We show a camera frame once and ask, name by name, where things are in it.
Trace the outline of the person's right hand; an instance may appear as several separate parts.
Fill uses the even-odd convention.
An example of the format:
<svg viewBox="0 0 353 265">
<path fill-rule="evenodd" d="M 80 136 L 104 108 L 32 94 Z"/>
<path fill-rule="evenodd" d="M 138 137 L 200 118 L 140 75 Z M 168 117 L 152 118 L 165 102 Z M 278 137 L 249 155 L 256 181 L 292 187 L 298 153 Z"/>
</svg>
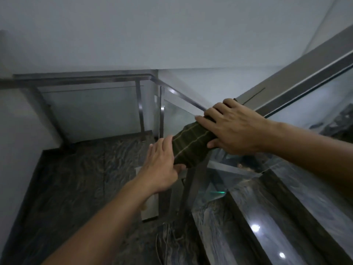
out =
<svg viewBox="0 0 353 265">
<path fill-rule="evenodd" d="M 226 107 L 223 102 L 213 107 Z M 197 115 L 195 120 L 214 133 L 221 141 L 221 149 L 229 154 L 252 154 L 268 149 L 272 137 L 276 136 L 283 124 L 265 119 L 255 111 L 231 109 L 226 119 L 211 121 Z"/>
</svg>

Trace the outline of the person's left hand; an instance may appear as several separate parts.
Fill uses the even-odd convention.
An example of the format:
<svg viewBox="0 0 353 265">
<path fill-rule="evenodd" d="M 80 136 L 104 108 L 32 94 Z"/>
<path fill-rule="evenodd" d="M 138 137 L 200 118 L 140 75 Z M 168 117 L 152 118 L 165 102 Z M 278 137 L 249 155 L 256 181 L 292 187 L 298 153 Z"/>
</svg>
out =
<svg viewBox="0 0 353 265">
<path fill-rule="evenodd" d="M 146 195 L 169 189 L 178 179 L 174 171 L 172 135 L 150 144 L 145 162 L 137 175 L 137 182 Z"/>
</svg>

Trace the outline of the green striped cloth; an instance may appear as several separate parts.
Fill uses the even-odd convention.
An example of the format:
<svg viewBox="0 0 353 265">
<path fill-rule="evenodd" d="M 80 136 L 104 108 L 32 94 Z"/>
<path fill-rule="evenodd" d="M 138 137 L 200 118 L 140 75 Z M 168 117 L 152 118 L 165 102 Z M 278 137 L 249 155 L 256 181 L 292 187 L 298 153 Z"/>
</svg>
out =
<svg viewBox="0 0 353 265">
<path fill-rule="evenodd" d="M 174 165 L 183 164 L 188 169 L 196 167 L 210 151 L 207 144 L 216 138 L 197 121 L 184 126 L 172 139 Z"/>
</svg>

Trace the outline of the person's right forearm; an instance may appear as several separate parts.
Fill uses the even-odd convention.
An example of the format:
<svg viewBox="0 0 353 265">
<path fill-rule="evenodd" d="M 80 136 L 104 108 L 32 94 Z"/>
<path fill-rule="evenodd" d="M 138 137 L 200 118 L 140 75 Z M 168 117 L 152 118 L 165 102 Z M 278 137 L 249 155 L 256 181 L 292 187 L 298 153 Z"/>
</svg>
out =
<svg viewBox="0 0 353 265">
<path fill-rule="evenodd" d="M 353 143 L 270 120 L 256 135 L 259 149 L 317 175 L 353 199 Z"/>
</svg>

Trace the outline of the person's left forearm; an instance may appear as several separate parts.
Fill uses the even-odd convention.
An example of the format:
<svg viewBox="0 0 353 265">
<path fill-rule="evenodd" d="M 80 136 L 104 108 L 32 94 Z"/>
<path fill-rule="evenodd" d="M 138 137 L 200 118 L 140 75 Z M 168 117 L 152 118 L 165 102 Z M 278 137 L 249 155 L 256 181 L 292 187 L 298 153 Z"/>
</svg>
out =
<svg viewBox="0 0 353 265">
<path fill-rule="evenodd" d="M 131 221 L 154 192 L 149 175 L 136 177 L 41 265 L 103 265 L 109 262 Z"/>
</svg>

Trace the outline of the marble stair step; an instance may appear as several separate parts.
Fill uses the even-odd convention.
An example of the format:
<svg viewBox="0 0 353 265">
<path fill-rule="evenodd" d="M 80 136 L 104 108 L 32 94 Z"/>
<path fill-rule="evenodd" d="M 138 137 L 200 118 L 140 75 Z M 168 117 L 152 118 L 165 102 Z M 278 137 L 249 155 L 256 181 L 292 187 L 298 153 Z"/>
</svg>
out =
<svg viewBox="0 0 353 265">
<path fill-rule="evenodd" d="M 332 265 L 353 265 L 353 205 L 313 174 L 258 154 L 262 183 Z"/>
<path fill-rule="evenodd" d="M 263 188 L 234 188 L 192 216 L 211 265 L 329 265 Z"/>
</svg>

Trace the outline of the steel sloping handrail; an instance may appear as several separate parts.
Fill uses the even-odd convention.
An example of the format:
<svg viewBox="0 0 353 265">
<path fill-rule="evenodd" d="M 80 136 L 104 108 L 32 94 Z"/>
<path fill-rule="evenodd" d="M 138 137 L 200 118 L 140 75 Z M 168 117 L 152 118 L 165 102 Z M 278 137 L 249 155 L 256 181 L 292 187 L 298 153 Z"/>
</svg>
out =
<svg viewBox="0 0 353 265">
<path fill-rule="evenodd" d="M 353 68 L 353 25 L 236 98 L 268 118 Z"/>
</svg>

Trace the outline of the steel landing handrail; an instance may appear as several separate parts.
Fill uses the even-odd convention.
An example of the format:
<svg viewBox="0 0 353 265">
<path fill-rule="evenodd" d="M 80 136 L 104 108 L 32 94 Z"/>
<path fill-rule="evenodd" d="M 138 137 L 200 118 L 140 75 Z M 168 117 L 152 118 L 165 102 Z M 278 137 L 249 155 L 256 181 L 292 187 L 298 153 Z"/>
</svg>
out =
<svg viewBox="0 0 353 265">
<path fill-rule="evenodd" d="M 119 83 L 149 80 L 158 86 L 162 86 L 172 94 L 188 102 L 192 106 L 205 111 L 206 108 L 192 100 L 182 92 L 174 89 L 162 80 L 150 73 L 143 74 L 107 74 L 106 72 L 68 72 L 68 73 L 34 73 L 17 74 L 11 78 L 0 79 L 0 89 L 18 89 L 29 87 L 47 87 L 81 84 Z"/>
</svg>

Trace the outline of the steel railing post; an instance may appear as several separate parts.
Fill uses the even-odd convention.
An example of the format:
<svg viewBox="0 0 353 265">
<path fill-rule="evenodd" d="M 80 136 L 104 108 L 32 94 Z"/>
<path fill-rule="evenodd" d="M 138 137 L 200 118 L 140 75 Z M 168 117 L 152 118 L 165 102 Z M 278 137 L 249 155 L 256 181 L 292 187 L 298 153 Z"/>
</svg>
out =
<svg viewBox="0 0 353 265">
<path fill-rule="evenodd" d="M 140 80 L 135 80 L 135 88 L 136 88 L 136 98 L 137 98 L 137 103 L 138 103 L 139 124 L 140 124 L 140 132 L 142 135 L 142 142 L 146 142 Z"/>
<path fill-rule="evenodd" d="M 159 125 L 158 125 L 158 138 L 164 137 L 164 123 L 165 123 L 165 88 L 160 85 L 159 95 Z"/>
<path fill-rule="evenodd" d="M 206 158 L 196 167 L 188 169 L 184 184 L 183 194 L 179 207 L 178 217 L 175 223 L 176 237 L 182 237 L 187 220 L 191 214 L 194 202 L 199 194 L 199 191 L 206 191 L 210 182 L 207 176 L 207 166 L 211 157 L 211 152 L 206 155 Z"/>
</svg>

